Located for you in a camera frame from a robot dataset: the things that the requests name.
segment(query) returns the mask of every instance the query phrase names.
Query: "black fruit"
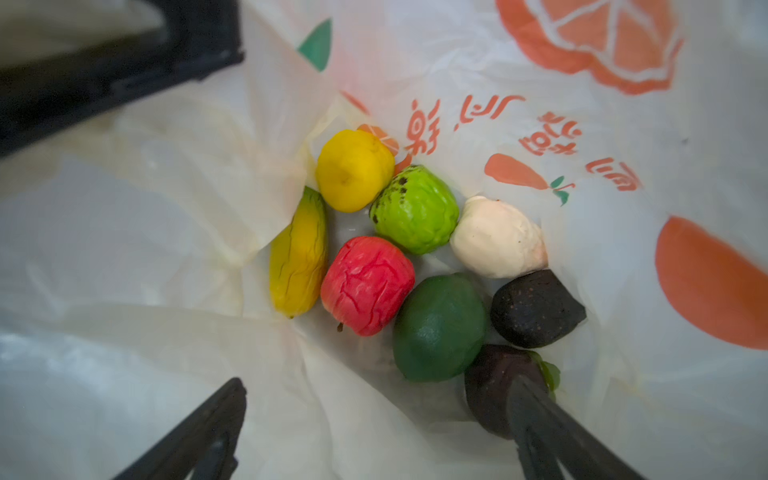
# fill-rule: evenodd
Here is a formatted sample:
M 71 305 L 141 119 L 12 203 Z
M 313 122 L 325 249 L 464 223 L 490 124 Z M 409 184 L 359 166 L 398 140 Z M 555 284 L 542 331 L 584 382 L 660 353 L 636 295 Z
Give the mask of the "black fruit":
M 498 289 L 491 323 L 516 346 L 535 349 L 568 335 L 587 317 L 551 270 L 521 276 Z
M 512 440 L 507 418 L 507 395 L 512 381 L 528 377 L 548 392 L 544 375 L 529 352 L 506 345 L 484 345 L 464 373 L 464 389 L 473 416 L 482 428 Z

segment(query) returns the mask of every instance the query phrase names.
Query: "printed orange slice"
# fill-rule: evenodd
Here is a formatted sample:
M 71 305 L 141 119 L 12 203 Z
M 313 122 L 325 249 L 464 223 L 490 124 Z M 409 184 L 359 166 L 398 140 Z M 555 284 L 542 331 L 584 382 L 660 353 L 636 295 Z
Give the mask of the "printed orange slice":
M 528 165 L 504 154 L 495 154 L 485 164 L 485 174 L 497 182 L 547 190 L 549 184 Z
M 397 155 L 397 152 L 400 150 L 400 144 L 397 143 L 397 140 L 390 137 L 388 133 L 375 125 L 362 124 L 357 127 L 357 129 L 367 131 L 368 133 L 376 136 L 379 140 L 382 141 L 384 146 L 392 152 L 392 155 Z
M 768 350 L 768 275 L 690 220 L 671 217 L 656 244 L 670 305 L 711 336 Z
M 389 149 L 389 151 L 392 152 L 392 155 L 397 157 L 397 153 L 400 151 L 400 144 L 397 143 L 397 140 L 390 137 L 388 133 L 386 133 L 381 128 L 375 126 L 375 125 L 368 125 L 368 124 L 362 124 L 359 127 L 357 127 L 358 130 L 367 131 L 370 134 L 374 134 L 377 136 L 379 140 L 382 141 L 382 143 Z M 403 170 L 405 170 L 407 167 L 410 167 L 411 162 L 413 161 L 413 156 L 411 154 L 407 154 L 406 157 L 397 165 L 395 165 L 395 175 L 399 174 Z
M 586 70 L 625 94 L 670 87 L 682 39 L 668 0 L 496 0 L 496 7 L 539 66 Z

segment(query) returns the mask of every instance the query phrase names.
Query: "white plastic bag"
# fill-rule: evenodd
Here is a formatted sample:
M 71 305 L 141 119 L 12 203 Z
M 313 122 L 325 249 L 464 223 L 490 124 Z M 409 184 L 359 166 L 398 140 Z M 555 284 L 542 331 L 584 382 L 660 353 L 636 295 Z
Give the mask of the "white plastic bag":
M 402 378 L 391 328 L 338 334 L 316 306 L 286 329 L 270 308 L 262 248 L 313 183 L 313 154 L 373 124 L 459 200 L 540 222 L 588 310 L 541 349 L 563 408 L 648 478 L 764 478 L 761 8 L 244 3 L 243 66 L 0 164 L 0 475 L 107 478 L 238 375 L 236 476 L 520 478 L 461 379 Z M 372 233 L 364 212 L 331 224 L 333 252 Z M 417 281 L 462 270 L 447 247 L 414 261 Z M 75 460 L 59 469 L 63 442 Z

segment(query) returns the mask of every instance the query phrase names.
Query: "chinese characters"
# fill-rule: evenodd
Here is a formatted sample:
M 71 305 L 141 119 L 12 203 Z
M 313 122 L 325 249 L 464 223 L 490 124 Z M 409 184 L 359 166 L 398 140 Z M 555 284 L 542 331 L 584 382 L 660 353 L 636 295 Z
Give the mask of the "chinese characters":
M 519 140 L 520 145 L 522 145 L 525 150 L 539 157 L 543 155 L 545 151 L 563 155 L 572 155 L 576 153 L 576 143 L 570 142 L 570 140 L 574 140 L 581 135 L 581 130 L 576 128 L 576 121 L 569 120 L 560 125 L 566 118 L 559 117 L 550 111 L 538 117 L 537 120 L 544 124 L 542 128 L 543 131 L 538 131 L 530 137 L 524 137 Z M 558 138 L 560 138 L 560 142 L 567 144 L 552 144 L 553 141 Z
M 603 177 L 616 184 L 619 191 L 633 191 L 642 187 L 640 179 L 624 162 L 619 162 L 619 167 L 624 170 L 623 173 L 614 171 L 613 158 L 602 158 L 586 165 L 587 171 L 591 174 L 604 174 Z
M 424 112 L 419 110 L 419 103 L 418 101 L 414 100 L 411 102 L 411 110 L 413 110 L 413 114 L 411 115 L 411 121 L 408 122 L 408 139 L 413 142 L 412 144 L 406 146 L 406 150 L 409 151 L 411 155 L 418 155 L 420 153 L 425 153 L 427 155 L 431 155 L 432 152 L 435 151 L 437 148 L 437 137 L 440 135 L 440 129 L 438 128 L 438 124 L 440 122 L 440 117 L 437 116 L 438 110 L 440 109 L 440 99 L 438 98 L 437 102 L 435 102 L 435 107 L 432 108 L 432 110 L 429 112 L 428 115 L 424 115 Z M 426 129 L 427 129 L 427 121 L 432 121 L 431 124 L 429 124 L 429 149 L 427 150 L 427 142 L 422 139 L 422 136 L 424 135 Z
M 499 115 L 502 114 L 504 109 L 507 107 L 507 104 L 513 100 L 525 101 L 525 97 L 521 97 L 520 95 L 507 95 L 506 97 L 502 98 L 502 101 L 500 101 L 498 107 L 496 107 L 498 95 L 494 95 L 491 97 L 491 100 L 488 101 L 488 104 L 485 106 L 485 108 L 483 108 L 481 104 L 472 105 L 472 111 L 469 112 L 468 116 L 467 110 L 469 109 L 469 105 L 472 104 L 472 96 L 467 95 L 467 98 L 464 99 L 464 105 L 462 106 L 462 113 L 458 116 L 458 123 L 453 127 L 453 131 L 457 131 L 462 124 L 473 122 L 475 120 L 474 117 L 482 117 L 491 113 L 494 107 L 496 107 L 496 110 L 491 115 L 491 120 L 495 120 Z

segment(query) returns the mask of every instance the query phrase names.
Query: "green printed leaf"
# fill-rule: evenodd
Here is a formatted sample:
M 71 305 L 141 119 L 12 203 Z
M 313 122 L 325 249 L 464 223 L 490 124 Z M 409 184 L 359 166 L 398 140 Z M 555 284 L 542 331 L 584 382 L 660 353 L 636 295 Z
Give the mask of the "green printed leaf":
M 555 391 L 560 386 L 560 369 L 550 362 L 541 362 L 540 367 L 550 391 Z
M 297 50 L 317 71 L 325 70 L 331 55 L 331 19 L 317 25 Z
M 549 186 L 552 188 L 560 187 L 560 184 L 563 183 L 563 180 L 565 180 L 565 177 L 555 178 L 554 181 L 551 184 L 549 184 Z
M 565 205 L 565 203 L 568 201 L 568 192 L 564 192 L 563 190 L 558 190 L 558 191 L 555 191 L 554 194 L 557 195 L 560 201 L 562 202 L 562 204 L 560 204 L 561 207 Z

